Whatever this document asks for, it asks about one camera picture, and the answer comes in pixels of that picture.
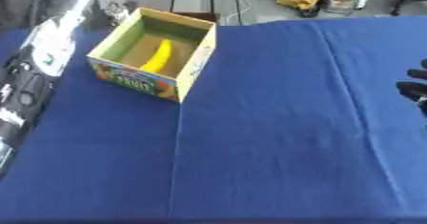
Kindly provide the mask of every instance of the cable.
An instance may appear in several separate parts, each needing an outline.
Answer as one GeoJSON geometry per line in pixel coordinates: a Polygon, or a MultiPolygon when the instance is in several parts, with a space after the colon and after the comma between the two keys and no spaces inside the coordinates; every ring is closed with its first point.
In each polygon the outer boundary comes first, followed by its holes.
{"type": "Polygon", "coordinates": [[[246,6],[246,8],[244,9],[244,10],[242,10],[241,12],[235,12],[235,13],[233,13],[233,14],[231,14],[231,15],[229,15],[229,16],[227,16],[227,18],[226,18],[226,24],[227,25],[230,25],[230,19],[233,17],[233,16],[238,16],[238,15],[242,15],[242,14],[244,14],[246,11],[248,11],[248,10],[250,10],[251,8],[252,8],[252,5],[251,5],[251,2],[249,1],[249,0],[244,0],[245,2],[246,2],[246,4],[245,4],[245,6],[246,6]]]}

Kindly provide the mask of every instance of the floor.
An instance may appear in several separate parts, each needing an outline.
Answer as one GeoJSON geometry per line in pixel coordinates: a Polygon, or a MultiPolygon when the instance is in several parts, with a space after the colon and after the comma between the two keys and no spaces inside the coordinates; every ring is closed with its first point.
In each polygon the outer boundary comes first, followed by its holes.
{"type": "MultiPolygon", "coordinates": [[[[171,0],[132,0],[139,6],[169,10],[171,0]]],[[[370,0],[364,10],[354,11],[350,17],[388,16],[394,0],[370,0]]],[[[242,16],[246,25],[277,20],[299,19],[293,10],[279,6],[273,0],[240,0],[242,16]]],[[[221,25],[237,25],[234,0],[215,0],[216,12],[221,15],[221,25]]],[[[175,11],[209,11],[210,0],[176,0],[175,11]]],[[[402,10],[402,14],[427,13],[426,2],[414,2],[402,10]]],[[[321,12],[317,18],[343,18],[342,14],[321,12]]]]}

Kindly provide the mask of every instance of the blue fabric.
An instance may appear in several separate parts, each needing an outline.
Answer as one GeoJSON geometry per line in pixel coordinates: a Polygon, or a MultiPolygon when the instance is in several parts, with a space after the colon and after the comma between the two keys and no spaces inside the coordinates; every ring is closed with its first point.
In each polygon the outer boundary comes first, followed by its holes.
{"type": "MultiPolygon", "coordinates": [[[[427,57],[425,23],[220,27],[180,108],[95,78],[84,55],[106,33],[87,34],[0,218],[426,217],[426,119],[395,88],[427,57]]],[[[24,36],[1,35],[0,58],[24,36]]]]}
{"type": "MultiPolygon", "coordinates": [[[[2,35],[0,47],[19,44],[20,34],[2,35]]],[[[79,39],[60,89],[0,182],[1,218],[167,213],[179,107],[97,79],[85,55],[105,35],[79,39]]],[[[1,50],[3,58],[9,50],[1,50]]]]}

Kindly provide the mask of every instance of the fruit box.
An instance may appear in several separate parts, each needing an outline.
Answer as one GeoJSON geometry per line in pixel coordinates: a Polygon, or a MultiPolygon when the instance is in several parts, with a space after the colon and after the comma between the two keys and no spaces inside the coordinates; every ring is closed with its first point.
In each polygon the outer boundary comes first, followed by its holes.
{"type": "Polygon", "coordinates": [[[140,8],[88,57],[101,79],[181,103],[215,47],[216,23],[140,8]],[[165,40],[168,53],[162,54],[165,40]],[[164,66],[144,70],[155,57],[163,57],[164,66]]]}

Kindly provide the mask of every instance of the blue tablecloth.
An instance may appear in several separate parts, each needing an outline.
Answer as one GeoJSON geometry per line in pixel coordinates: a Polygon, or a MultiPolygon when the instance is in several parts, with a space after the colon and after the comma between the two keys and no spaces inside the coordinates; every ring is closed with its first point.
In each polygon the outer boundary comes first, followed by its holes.
{"type": "MultiPolygon", "coordinates": [[[[427,217],[427,119],[395,88],[426,25],[220,27],[182,106],[95,78],[106,32],[86,34],[0,182],[0,219],[427,217]]],[[[0,59],[25,35],[1,35],[0,59]]]]}

